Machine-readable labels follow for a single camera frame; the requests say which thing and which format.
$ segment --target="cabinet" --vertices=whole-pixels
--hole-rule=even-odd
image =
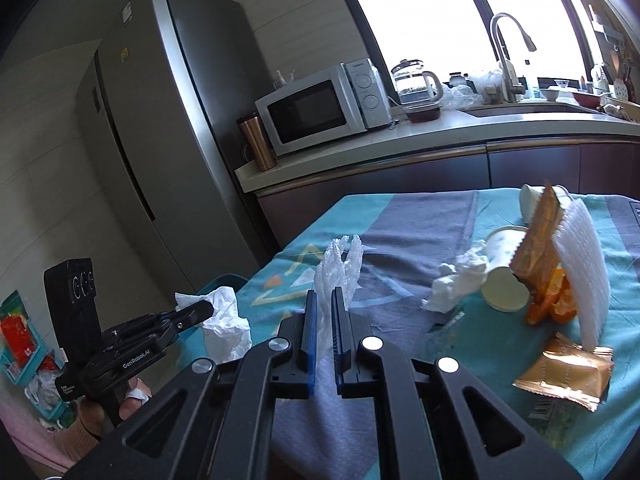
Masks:
[[[491,187],[542,186],[545,180],[577,193],[580,146],[550,146],[489,152]]]
[[[633,150],[630,142],[582,144],[580,193],[629,196]]]
[[[640,200],[640,144],[633,143],[631,153],[631,186],[629,196]]]
[[[369,171],[258,198],[269,225],[284,247],[343,196],[487,189],[486,155],[456,156]]]

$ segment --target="microwave oven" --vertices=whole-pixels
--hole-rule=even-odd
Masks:
[[[370,59],[294,80],[255,105],[276,155],[391,123],[386,91]]]

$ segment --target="refrigerator label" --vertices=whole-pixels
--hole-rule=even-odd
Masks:
[[[122,9],[122,23],[124,24],[124,26],[127,26],[127,23],[129,23],[131,20],[131,2],[127,2],[127,5],[124,6],[124,9]]]

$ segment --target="kitchen counter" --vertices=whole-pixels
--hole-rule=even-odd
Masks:
[[[558,103],[575,104],[575,101],[558,100]],[[264,172],[258,171],[255,163],[250,162],[236,170],[236,175],[244,192],[255,192],[312,174],[406,153],[506,139],[576,135],[638,137],[640,124],[603,114],[554,112],[477,118],[458,110],[443,110],[436,121],[417,124],[404,121],[393,128],[321,144],[283,156],[276,167]]]

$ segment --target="microwave door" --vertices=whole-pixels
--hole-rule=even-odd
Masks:
[[[296,83],[301,88],[292,88]],[[274,92],[280,97],[266,105],[264,121],[278,155],[366,129],[340,66],[295,81],[282,90],[286,92]]]

